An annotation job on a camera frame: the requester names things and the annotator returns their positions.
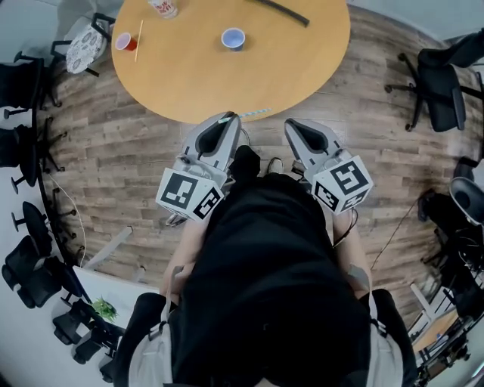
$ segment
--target black shirt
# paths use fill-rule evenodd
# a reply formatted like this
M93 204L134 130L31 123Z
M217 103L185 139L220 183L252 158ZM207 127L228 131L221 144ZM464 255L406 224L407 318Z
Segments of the black shirt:
M417 374L405 325L387 291L374 297L402 350L404 385L411 385ZM160 321L164 304L159 295L138 300L116 354L116 387L126 385L132 351ZM235 187L214 211L170 326L178 383L365 385L368 297L354 296L321 207L287 176Z

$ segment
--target backpack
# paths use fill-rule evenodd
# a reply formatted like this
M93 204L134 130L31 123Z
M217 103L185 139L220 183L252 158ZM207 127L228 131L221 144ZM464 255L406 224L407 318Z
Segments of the backpack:
M172 279L181 270L177 269L173 271ZM129 365L129 387L176 385L173 384L172 343L168 322L171 306L170 287L165 307L161 312L161 322L140 341L133 353ZM378 321L377 305L371 291L368 299L371 348L366 387L401 387L402 352L395 340L386 332L385 325Z

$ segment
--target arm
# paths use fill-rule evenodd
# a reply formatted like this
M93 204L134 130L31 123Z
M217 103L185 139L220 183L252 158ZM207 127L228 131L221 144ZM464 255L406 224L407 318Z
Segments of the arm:
M160 294L162 296L166 296L166 293L168 292L169 282L175 268L183 267L183 270L175 275L175 282L172 285L172 300L176 304L178 304L178 297L182 291L183 285L185 285L185 282L191 273L191 269L195 265L198 252L202 248L208 223L209 219L203 222L192 220L186 222L181 233L180 244L176 248L173 257L170 259L169 264L166 267L160 286Z
M333 216L333 239L340 239L352 223L352 211ZM361 245L360 235L355 227L348 236L335 247L338 265L343 275L353 288L355 296L360 299L371 288L371 270L366 261L365 251Z

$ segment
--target tattoo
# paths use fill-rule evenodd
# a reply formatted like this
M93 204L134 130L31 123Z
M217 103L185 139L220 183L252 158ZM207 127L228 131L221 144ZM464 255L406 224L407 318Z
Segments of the tattoo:
M367 290L368 292L370 291L370 278L368 278L366 271L364 271L362 268L351 264L349 266L348 275L351 278L354 278L358 285L361 285L363 290Z

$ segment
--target white cube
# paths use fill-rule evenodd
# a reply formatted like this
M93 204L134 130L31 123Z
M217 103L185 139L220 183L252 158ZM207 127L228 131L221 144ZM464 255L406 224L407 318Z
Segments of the white cube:
M202 221L223 197L214 181L166 168L156 202L175 214Z
M354 156L315 174L311 193L338 215L365 200L372 187L373 181L360 156Z

